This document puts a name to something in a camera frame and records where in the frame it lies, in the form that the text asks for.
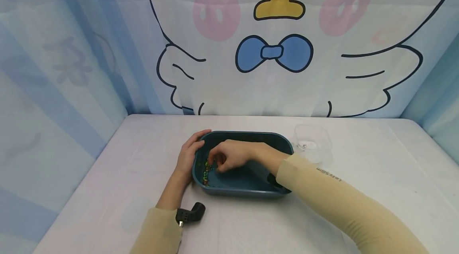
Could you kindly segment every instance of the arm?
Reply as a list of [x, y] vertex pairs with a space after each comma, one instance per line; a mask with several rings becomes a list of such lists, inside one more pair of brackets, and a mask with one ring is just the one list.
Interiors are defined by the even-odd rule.
[[195, 152], [204, 145], [197, 140], [210, 130], [195, 133], [182, 146], [177, 166], [155, 208], [148, 211], [141, 232], [130, 254], [176, 254], [182, 238], [182, 228], [175, 220], [186, 187], [191, 182], [191, 167]]
[[346, 233], [362, 254], [428, 254], [395, 214], [336, 176], [318, 170], [298, 155], [290, 156], [265, 144], [240, 143], [220, 144], [211, 151], [212, 155], [224, 153], [218, 162], [220, 171], [242, 166], [249, 159], [258, 161], [279, 184]]

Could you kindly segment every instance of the wrist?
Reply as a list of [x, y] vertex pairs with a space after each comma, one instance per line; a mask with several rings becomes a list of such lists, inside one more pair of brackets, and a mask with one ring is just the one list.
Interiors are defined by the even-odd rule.
[[277, 171], [281, 166], [282, 161], [290, 157], [290, 154], [285, 154], [265, 143], [261, 143], [254, 148], [253, 157], [257, 163], [262, 164], [269, 170], [269, 172], [271, 172], [274, 176], [277, 176]]
[[174, 182], [176, 185], [187, 187], [187, 185], [191, 182], [191, 174], [179, 170], [174, 170], [169, 180]]

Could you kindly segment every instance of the cartoon chick backdrop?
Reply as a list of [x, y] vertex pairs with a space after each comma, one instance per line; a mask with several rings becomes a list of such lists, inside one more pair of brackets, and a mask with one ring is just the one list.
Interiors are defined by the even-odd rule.
[[459, 161], [458, 34], [459, 0], [0, 0], [0, 252], [33, 251], [131, 113], [405, 111]]

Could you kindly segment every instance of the light blue curtain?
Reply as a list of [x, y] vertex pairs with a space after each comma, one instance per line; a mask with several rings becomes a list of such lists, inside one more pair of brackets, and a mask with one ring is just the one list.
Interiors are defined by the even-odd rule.
[[[403, 116], [456, 159], [458, 32], [459, 0], [445, 0], [405, 42], [416, 73], [363, 115], [398, 117], [430, 73]], [[31, 253], [128, 114], [197, 111], [158, 76], [171, 42], [150, 0], [0, 0], [0, 40], [0, 252]]]
[[438, 61], [402, 118], [416, 121], [459, 163], [459, 36]]
[[31, 253], [127, 115], [67, 0], [0, 0], [0, 253]]

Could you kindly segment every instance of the dark teal plastic tray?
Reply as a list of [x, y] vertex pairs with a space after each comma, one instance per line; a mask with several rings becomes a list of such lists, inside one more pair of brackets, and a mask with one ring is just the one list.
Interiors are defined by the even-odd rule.
[[194, 181], [206, 193], [245, 197], [282, 197], [290, 193], [290, 190], [268, 182], [269, 171], [255, 161], [249, 161], [245, 166], [225, 173], [216, 172], [217, 163], [214, 162], [213, 169], [208, 173], [208, 185], [203, 184], [209, 151], [220, 142], [227, 139], [264, 142], [278, 151], [293, 154], [292, 145], [284, 136], [271, 132], [212, 131], [201, 139], [205, 140], [205, 144], [196, 152], [192, 173]]

